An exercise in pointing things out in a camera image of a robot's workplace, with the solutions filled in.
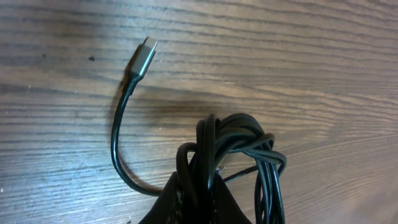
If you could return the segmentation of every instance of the brown wood surface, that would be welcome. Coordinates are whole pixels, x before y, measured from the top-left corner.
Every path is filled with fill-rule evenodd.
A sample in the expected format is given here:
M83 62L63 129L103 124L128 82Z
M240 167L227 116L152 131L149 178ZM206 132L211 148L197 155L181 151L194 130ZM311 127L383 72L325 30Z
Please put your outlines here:
M0 223L137 223L151 208L109 150L123 70L147 35L157 54L121 129L143 181L164 186L199 119L245 112L287 156L288 224L398 223L393 0L0 0ZM252 221L254 181L228 184Z

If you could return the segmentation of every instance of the tabletop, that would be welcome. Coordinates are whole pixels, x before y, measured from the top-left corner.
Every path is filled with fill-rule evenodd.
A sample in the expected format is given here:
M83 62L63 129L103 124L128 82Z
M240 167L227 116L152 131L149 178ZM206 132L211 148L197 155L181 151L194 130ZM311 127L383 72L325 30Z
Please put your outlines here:
M208 114L254 116L287 157L286 223L398 220L398 4L393 0L0 0L0 220L138 223L156 198L115 171L124 69L157 53L120 151L162 188ZM252 166L229 155L222 176ZM228 183L254 222L250 174Z

